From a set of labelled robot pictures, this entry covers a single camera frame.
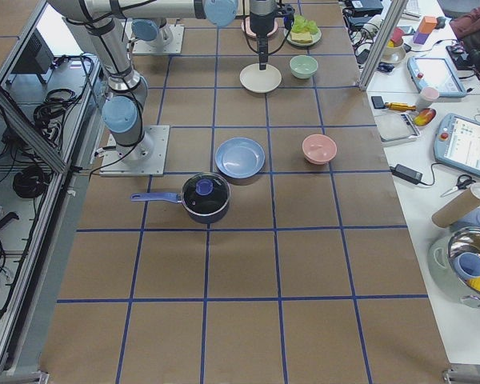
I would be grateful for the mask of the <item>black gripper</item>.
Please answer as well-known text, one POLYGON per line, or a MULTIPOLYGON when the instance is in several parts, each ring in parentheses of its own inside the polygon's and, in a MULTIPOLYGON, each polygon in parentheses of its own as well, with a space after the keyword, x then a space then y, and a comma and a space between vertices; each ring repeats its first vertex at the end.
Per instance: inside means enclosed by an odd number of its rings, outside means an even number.
POLYGON ((276 13, 256 14, 250 12, 250 30, 257 36, 258 68, 266 70, 269 58, 268 37, 277 29, 275 26, 276 13))

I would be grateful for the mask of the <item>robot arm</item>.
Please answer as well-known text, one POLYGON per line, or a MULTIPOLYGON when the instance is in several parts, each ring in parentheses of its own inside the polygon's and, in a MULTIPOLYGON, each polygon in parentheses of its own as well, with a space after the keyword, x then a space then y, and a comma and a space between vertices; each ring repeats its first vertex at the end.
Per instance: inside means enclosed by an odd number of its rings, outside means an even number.
MULTIPOLYGON (((96 26, 106 18, 196 18, 224 27, 237 16, 237 1, 51 1, 62 16, 96 26)), ((265 70, 270 56, 268 33, 280 18, 281 2, 250 1, 250 29, 257 41, 260 70, 265 70)))
POLYGON ((85 23, 64 18, 75 40, 84 50, 91 48, 102 64, 107 83, 107 100, 102 120, 115 141, 120 158, 136 162, 147 156, 153 144, 146 136, 142 112, 147 97, 147 83, 133 66, 122 24, 115 18, 85 23))

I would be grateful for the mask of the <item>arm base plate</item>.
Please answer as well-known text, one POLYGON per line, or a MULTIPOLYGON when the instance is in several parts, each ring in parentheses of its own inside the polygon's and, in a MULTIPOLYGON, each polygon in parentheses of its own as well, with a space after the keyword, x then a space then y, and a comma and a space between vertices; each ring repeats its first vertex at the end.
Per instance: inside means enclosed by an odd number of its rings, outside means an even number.
POLYGON ((185 27, 165 24, 161 29, 131 25, 130 51, 133 55, 175 55, 182 51, 185 27))
POLYGON ((114 149, 105 152, 99 175, 103 177, 163 176, 169 136, 168 125, 145 126, 144 139, 130 153, 129 149, 117 146, 113 135, 109 134, 107 145, 114 146, 114 149))

